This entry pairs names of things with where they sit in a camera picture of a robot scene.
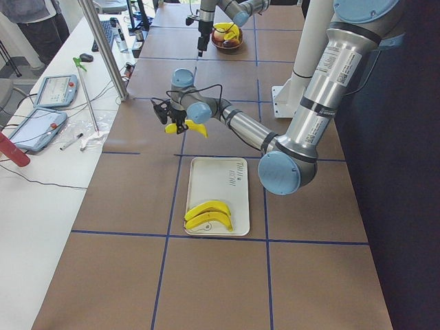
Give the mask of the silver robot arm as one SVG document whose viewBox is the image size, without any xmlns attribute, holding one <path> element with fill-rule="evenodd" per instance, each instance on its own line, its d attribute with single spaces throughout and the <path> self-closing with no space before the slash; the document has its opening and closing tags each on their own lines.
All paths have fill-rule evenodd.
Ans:
<svg viewBox="0 0 440 330">
<path fill-rule="evenodd" d="M 398 45 L 404 35 L 403 1 L 310 1 L 291 78 L 273 91 L 273 105 L 291 116 L 278 135 L 223 98 L 195 87 L 193 73 L 177 69 L 165 118 L 178 133 L 211 118 L 262 152 L 258 176 L 276 195 L 307 185 L 317 172 L 317 146 L 362 58 Z"/>
<path fill-rule="evenodd" d="M 247 0 L 239 3 L 234 0 L 202 0 L 197 20 L 200 37 L 197 42 L 198 56 L 207 50 L 212 33 L 215 10 L 219 7 L 238 27 L 242 27 L 254 14 L 260 14 L 270 6 L 270 0 Z"/>
</svg>

